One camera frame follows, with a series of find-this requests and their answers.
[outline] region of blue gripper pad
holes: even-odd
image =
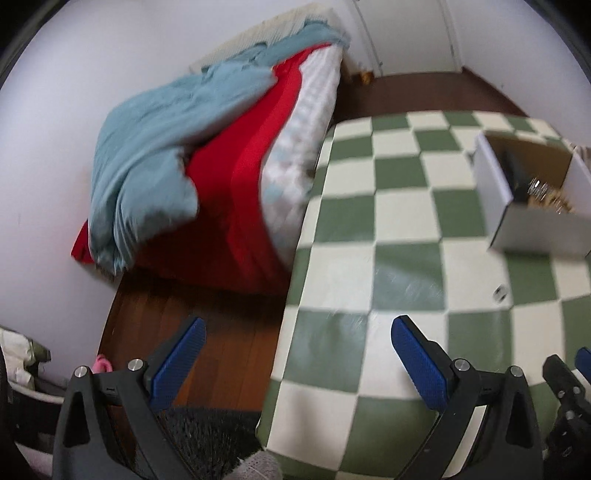
[[[391,337],[392,346],[427,407],[442,413],[447,406],[447,381],[421,341],[413,335],[401,317],[394,319]]]
[[[150,392],[152,411],[165,410],[172,405],[197,355],[205,345],[205,339],[205,322],[195,318],[154,375]]]
[[[591,383],[591,350],[587,347],[580,348],[574,357],[574,365],[587,382]]]

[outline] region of dark brown floor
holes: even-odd
[[[523,115],[470,72],[422,73],[339,87],[335,120],[419,110],[484,110]],[[177,404],[260,410],[277,347],[285,298],[246,296],[163,280],[146,271],[125,275],[100,352],[116,369],[145,357],[195,313],[207,323],[207,344]]]

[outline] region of white mattress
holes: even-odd
[[[293,263],[312,186],[309,172],[335,109],[343,50],[312,52],[300,66],[302,85],[287,123],[269,149],[261,172],[261,206],[271,242],[281,262]]]

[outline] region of cardboard box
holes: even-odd
[[[524,170],[562,188],[573,212],[515,203],[498,158],[510,150]],[[476,188],[491,247],[585,257],[591,252],[591,173],[578,155],[553,145],[485,132],[476,138]]]

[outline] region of checkered mat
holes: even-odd
[[[287,478],[393,478],[424,440],[434,413],[390,343],[399,314],[451,358],[520,365],[551,429],[541,368],[552,353],[574,368],[591,346],[589,267],[488,251],[470,164],[483,129],[567,145],[543,121],[485,112],[363,118],[328,134],[258,427]]]

